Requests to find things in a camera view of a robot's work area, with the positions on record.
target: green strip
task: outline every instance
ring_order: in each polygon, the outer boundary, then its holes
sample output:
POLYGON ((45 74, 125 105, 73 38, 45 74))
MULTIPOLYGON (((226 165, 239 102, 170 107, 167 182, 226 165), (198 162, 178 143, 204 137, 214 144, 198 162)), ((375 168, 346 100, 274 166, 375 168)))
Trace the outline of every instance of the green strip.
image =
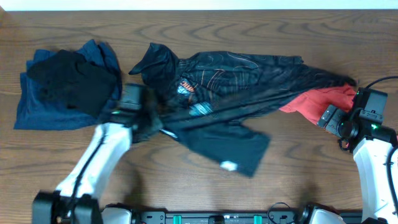
POLYGON ((254 216, 254 224, 262 224, 262 216, 255 215, 254 216))
POLYGON ((182 223, 181 215, 174 215, 173 216, 173 224, 181 224, 181 223, 182 223))

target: wooden table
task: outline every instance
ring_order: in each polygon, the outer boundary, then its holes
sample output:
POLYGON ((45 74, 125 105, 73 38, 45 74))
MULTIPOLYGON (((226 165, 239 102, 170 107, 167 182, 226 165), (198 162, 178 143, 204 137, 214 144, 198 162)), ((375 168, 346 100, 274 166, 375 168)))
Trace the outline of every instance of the wooden table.
MULTIPOLYGON (((30 223, 40 189, 52 191, 86 149, 93 127, 76 131, 13 130, 19 73, 36 49, 79 49, 108 42, 125 82, 150 42, 180 58, 199 51, 301 55, 308 65, 359 79, 361 86, 398 71, 397 11, 12 12, 0 28, 0 223, 30 223)), ((388 92, 385 125, 398 128, 398 80, 388 92)), ((101 204, 125 202, 168 210, 263 210, 303 198, 360 209, 351 154, 336 137, 298 113, 280 111, 246 124, 269 134, 271 146, 253 179, 223 171, 162 134, 133 145, 113 172, 101 204)))

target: red cloth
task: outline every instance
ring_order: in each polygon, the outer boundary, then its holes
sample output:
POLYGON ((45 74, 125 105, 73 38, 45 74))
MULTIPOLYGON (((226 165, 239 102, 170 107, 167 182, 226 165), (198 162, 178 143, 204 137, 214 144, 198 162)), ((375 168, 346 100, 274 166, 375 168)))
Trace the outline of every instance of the red cloth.
POLYGON ((298 111, 313 124, 317 124, 329 105, 334 105, 348 112, 353 107, 355 94, 356 92, 349 84, 319 90, 310 90, 279 109, 286 113, 298 111))

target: pile of clothes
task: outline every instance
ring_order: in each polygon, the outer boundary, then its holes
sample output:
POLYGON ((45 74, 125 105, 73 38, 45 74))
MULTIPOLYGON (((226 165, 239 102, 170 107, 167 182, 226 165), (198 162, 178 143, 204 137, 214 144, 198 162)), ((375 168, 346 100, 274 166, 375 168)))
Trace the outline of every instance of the pile of clothes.
MULTIPOLYGON (((356 82, 303 64, 301 57, 199 52, 178 58, 150 44, 129 72, 157 95, 161 131, 227 170, 252 177, 269 137, 242 125, 275 110, 316 124, 328 105, 353 105, 356 82)), ((16 129, 63 130, 96 123, 121 96, 120 69, 103 43, 77 52, 38 50, 21 74, 16 129)))

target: white backdrop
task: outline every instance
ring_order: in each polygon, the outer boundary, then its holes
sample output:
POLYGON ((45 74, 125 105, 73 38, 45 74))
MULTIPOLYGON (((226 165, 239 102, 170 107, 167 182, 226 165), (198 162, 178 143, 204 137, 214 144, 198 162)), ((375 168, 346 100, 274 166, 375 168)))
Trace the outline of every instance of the white backdrop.
POLYGON ((6 11, 398 9, 398 0, 0 0, 6 11))

